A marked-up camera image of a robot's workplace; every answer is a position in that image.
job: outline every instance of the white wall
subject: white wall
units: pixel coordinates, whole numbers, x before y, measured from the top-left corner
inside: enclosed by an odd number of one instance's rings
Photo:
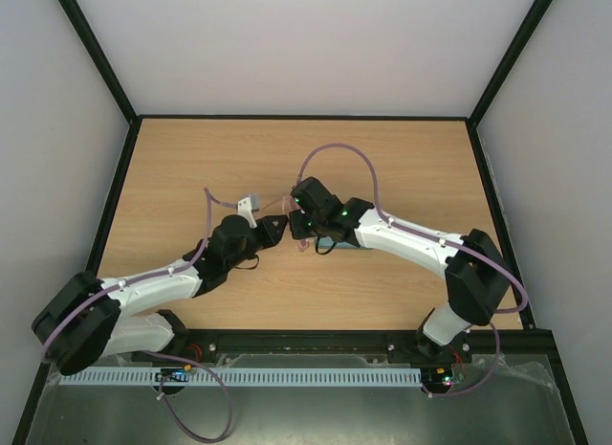
[[[78,0],[139,113],[467,116],[533,0]]]
[[[0,0],[0,443],[38,368],[30,324],[85,266],[126,131],[56,0]]]
[[[612,0],[555,0],[480,129],[535,318],[610,442]]]

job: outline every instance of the gray floor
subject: gray floor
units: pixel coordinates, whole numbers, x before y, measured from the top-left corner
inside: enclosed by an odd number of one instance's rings
[[[520,374],[494,376],[475,393],[444,400],[418,389],[233,388],[235,428],[224,444],[573,443],[558,393]],[[28,443],[195,443],[155,397],[143,387],[51,386]],[[171,402],[196,433],[223,429],[219,389],[187,388]]]

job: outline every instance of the wooden table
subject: wooden table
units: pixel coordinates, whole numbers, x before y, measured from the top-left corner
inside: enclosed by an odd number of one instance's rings
[[[204,235],[204,186],[235,202],[257,192],[262,205],[287,194],[306,155],[342,142],[361,149],[379,174],[381,204],[403,219],[447,232],[494,235],[463,122],[144,120],[121,192],[99,276],[126,276],[166,265]],[[365,164],[326,150],[314,175],[340,199],[372,200]],[[231,210],[213,207],[212,226]],[[282,213],[280,205],[263,214]],[[254,271],[194,300],[169,303],[189,328],[416,329],[447,299],[443,280],[380,251],[300,253],[289,232],[261,254]],[[506,294],[504,307],[514,305]],[[496,316],[521,328],[518,315]]]

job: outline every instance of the black cable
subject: black cable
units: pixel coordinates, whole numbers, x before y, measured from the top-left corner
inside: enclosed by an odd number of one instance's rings
[[[321,240],[321,236],[317,236],[317,240],[315,241],[315,252],[317,254],[319,254],[320,256],[328,255],[330,252],[332,252],[334,250],[334,248],[337,245],[337,242],[334,241],[334,243],[331,245],[331,247],[328,250],[326,250],[325,252],[320,252],[319,249],[318,249],[318,243],[320,242],[320,240]]]
[[[255,268],[259,266],[259,256],[255,256],[255,259],[257,260],[257,263],[255,263],[253,266],[250,266],[247,268],[243,266],[236,266],[236,270],[254,270]]]

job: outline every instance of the black metal frame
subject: black metal frame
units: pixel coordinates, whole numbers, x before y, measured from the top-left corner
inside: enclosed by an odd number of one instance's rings
[[[482,97],[469,118],[465,117],[400,117],[400,116],[321,116],[321,115],[138,115],[125,95],[117,76],[108,59],[101,49],[91,27],[81,11],[77,0],[58,0],[66,15],[73,24],[89,55],[98,67],[100,75],[106,82],[108,89],[115,98],[125,119],[130,124],[123,151],[120,156],[115,177],[109,192],[106,205],[98,226],[91,254],[87,262],[87,269],[97,272],[102,254],[110,233],[111,224],[119,203],[123,182],[129,168],[132,152],[143,119],[152,118],[182,118],[182,119],[217,119],[217,120],[347,120],[347,121],[460,121],[466,124],[470,136],[470,143],[474,159],[480,172],[483,188],[489,203],[493,224],[499,239],[502,254],[513,274],[520,279],[520,273],[512,243],[508,234],[505,219],[497,199],[492,182],[491,173],[478,137],[477,126],[481,122],[492,101],[501,88],[506,77],[514,67],[521,52],[527,45],[537,24],[544,16],[553,0],[535,0],[529,12],[518,29],[506,54],[495,70],[492,79],[485,89]],[[557,386],[561,392],[563,406],[568,416],[570,427],[576,443],[587,443],[584,429],[579,419],[578,410],[560,361],[557,345],[549,330],[536,329],[534,316],[530,307],[520,313],[524,330],[501,330],[500,339],[505,353],[509,354],[545,354],[551,363]],[[410,339],[414,331],[254,331],[254,330],[194,330],[190,332],[193,338],[201,339],[205,355],[208,345],[205,342],[215,343],[218,351],[227,353],[246,352],[286,352],[287,347],[299,347],[300,351],[330,352],[332,351],[359,354],[384,354],[390,362],[412,363],[418,367],[427,367],[422,359],[415,359],[414,355],[402,355],[398,351],[389,350],[389,345],[395,345],[405,339]],[[494,352],[494,339],[490,331],[473,331],[463,337],[470,345],[473,353]],[[38,400],[44,389],[49,366],[41,365],[34,379],[33,388],[18,425],[13,445],[26,443]]]

